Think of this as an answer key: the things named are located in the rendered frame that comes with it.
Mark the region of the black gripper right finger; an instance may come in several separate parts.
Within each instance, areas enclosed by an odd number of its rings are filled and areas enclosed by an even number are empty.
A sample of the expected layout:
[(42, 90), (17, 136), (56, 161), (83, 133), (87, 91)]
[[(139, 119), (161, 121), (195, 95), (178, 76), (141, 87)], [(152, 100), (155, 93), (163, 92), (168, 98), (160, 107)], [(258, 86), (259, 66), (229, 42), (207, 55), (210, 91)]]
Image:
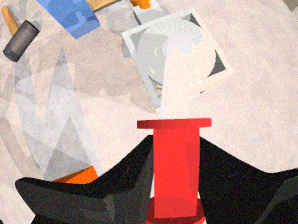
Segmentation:
[(261, 224), (275, 205), (298, 194), (298, 168), (263, 172), (201, 136), (198, 175), (206, 224)]

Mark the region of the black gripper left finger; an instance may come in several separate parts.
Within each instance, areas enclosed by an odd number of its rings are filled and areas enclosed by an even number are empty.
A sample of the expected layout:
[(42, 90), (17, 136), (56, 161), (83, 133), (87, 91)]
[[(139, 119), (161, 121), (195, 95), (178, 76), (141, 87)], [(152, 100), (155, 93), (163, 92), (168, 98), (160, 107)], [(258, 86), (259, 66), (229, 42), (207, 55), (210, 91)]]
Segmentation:
[(15, 188), (33, 214), (68, 224), (146, 224), (154, 176), (153, 135), (86, 184), (21, 177)]

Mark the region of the mallet with dark grey head and orange handle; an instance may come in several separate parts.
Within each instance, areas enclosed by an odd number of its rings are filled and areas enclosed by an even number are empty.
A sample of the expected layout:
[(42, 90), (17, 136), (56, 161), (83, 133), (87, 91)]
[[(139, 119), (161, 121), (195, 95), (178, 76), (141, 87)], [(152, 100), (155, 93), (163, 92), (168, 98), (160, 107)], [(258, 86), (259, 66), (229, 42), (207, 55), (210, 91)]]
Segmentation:
[(8, 41), (8, 44), (3, 49), (3, 55), (16, 63), (40, 31), (32, 23), (29, 23), (27, 19), (20, 27), (17, 26), (17, 22), (13, 18), (11, 11), (9, 11), (8, 6), (1, 8), (1, 14), (4, 15), (5, 23), (7, 23), (12, 35), (11, 40)]

